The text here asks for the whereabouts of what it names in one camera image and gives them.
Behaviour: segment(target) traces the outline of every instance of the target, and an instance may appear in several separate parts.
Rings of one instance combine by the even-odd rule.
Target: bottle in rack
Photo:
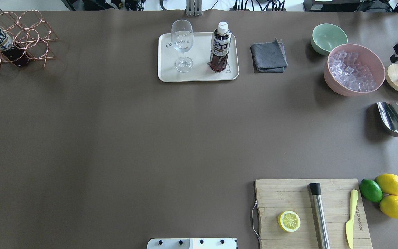
[[[27,65],[30,59],[27,57],[27,51],[24,52],[15,46],[13,39],[0,28],[0,53],[11,61],[18,68]]]
[[[219,22],[211,38],[210,67],[213,71],[221,72],[226,68],[230,41],[231,33],[228,30],[228,24]]]

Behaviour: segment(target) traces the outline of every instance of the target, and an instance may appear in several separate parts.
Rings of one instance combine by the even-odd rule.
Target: bowl
[[[366,92],[360,92],[351,90],[345,86],[343,86],[340,82],[338,82],[330,72],[330,66],[328,65],[328,60],[331,56],[335,55],[339,51],[348,52],[358,52],[359,57],[357,58],[357,62],[360,62],[362,65],[366,65],[369,68],[369,71],[373,75],[374,81],[376,82],[376,86],[368,90]],[[366,47],[357,45],[357,44],[343,44],[335,47],[329,54],[326,60],[323,76],[325,77],[325,81],[327,85],[336,93],[343,96],[360,96],[365,95],[367,93],[371,93],[376,91],[379,87],[382,86],[383,81],[385,80],[385,67],[383,66],[382,61],[379,57],[374,54],[371,50]]]
[[[328,55],[333,48],[347,42],[345,32],[334,24],[317,25],[311,37],[311,46],[321,55]]]

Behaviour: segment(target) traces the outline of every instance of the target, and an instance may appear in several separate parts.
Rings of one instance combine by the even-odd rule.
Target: lemon slice
[[[286,232],[295,232],[300,227],[300,218],[293,211],[283,211],[279,215],[279,226]]]

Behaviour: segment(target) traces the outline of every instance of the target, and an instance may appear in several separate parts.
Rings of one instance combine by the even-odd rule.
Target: cutting board
[[[322,204],[332,249],[348,249],[345,222],[349,219],[352,189],[359,191],[354,216],[354,249],[372,249],[357,179],[258,179],[256,198],[259,211],[260,249],[318,249],[318,229],[309,183],[320,183]],[[296,212],[301,221],[295,232],[285,232],[278,216],[285,210]]]

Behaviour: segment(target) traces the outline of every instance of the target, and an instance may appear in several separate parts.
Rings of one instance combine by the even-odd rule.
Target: white bottle cap
[[[221,34],[221,35],[223,35],[223,34],[227,33],[227,31],[228,31],[228,23],[226,23],[226,22],[219,22],[219,25],[218,25],[218,33]]]

